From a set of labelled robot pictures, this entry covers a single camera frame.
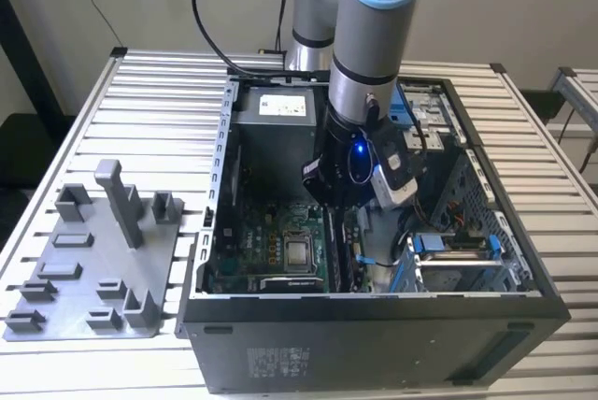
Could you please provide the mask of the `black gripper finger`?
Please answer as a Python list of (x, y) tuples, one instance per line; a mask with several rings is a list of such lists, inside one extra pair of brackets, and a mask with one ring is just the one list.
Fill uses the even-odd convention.
[(302, 183), (319, 205), (324, 207), (330, 205), (331, 188), (320, 170), (320, 158), (302, 166)]

